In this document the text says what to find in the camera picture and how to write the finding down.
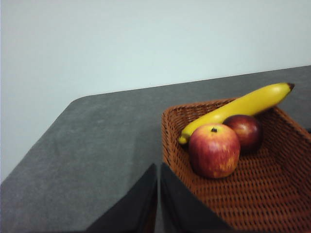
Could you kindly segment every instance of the black object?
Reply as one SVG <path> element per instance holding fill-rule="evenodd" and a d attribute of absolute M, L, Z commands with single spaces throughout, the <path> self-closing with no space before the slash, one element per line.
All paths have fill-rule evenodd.
<path fill-rule="evenodd" d="M 157 172 L 152 164 L 128 193 L 85 231 L 61 233 L 152 233 L 156 208 Z"/>
<path fill-rule="evenodd" d="M 161 204 L 166 232 L 255 233 L 231 228 L 201 203 L 166 163 L 161 166 Z"/>

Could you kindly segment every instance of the banana tip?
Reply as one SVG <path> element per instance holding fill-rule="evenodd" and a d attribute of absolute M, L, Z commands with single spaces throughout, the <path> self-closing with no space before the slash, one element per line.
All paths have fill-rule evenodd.
<path fill-rule="evenodd" d="M 184 136 L 180 136 L 178 142 L 179 144 L 184 145 L 187 143 L 187 139 Z"/>
<path fill-rule="evenodd" d="M 293 84 L 293 83 L 287 83 L 287 84 L 290 87 L 290 90 L 293 90 L 293 88 L 295 87 L 295 84 Z"/>

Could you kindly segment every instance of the fake fruit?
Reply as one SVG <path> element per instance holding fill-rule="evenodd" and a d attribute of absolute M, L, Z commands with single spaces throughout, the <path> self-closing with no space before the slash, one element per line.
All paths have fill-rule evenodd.
<path fill-rule="evenodd" d="M 260 148 L 263 140 L 261 123 L 253 116 L 233 115 L 223 122 L 237 134 L 241 152 L 252 152 Z"/>
<path fill-rule="evenodd" d="M 198 175 L 206 178 L 226 177 L 238 165 L 238 136 L 224 124 L 200 126 L 190 137 L 189 155 L 192 169 Z"/>
<path fill-rule="evenodd" d="M 294 88 L 292 83 L 276 83 L 250 92 L 234 101 L 211 111 L 189 123 L 178 139 L 186 144 L 192 133 L 207 123 L 222 123 L 227 117 L 237 114 L 253 116 L 280 103 Z"/>

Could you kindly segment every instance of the brown basket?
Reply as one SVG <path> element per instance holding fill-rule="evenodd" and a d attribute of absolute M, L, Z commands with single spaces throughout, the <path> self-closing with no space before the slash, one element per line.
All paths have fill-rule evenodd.
<path fill-rule="evenodd" d="M 237 169 L 222 179 L 196 175 L 187 147 L 178 144 L 191 121 L 233 99 L 168 108 L 162 115 L 163 160 L 185 186 L 237 230 L 306 232 L 311 230 L 311 136 L 278 107 L 256 118 L 264 141 L 240 156 Z"/>

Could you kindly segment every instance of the woven basket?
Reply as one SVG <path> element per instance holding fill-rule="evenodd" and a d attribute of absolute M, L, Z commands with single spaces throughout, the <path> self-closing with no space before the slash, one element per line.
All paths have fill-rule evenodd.
<path fill-rule="evenodd" d="M 163 160 L 185 186 L 236 230 L 306 232 L 311 230 L 311 136 L 278 107 L 256 118 L 264 141 L 240 156 L 228 177 L 196 175 L 187 146 L 177 142 L 191 121 L 234 99 L 173 106 L 162 115 Z"/>

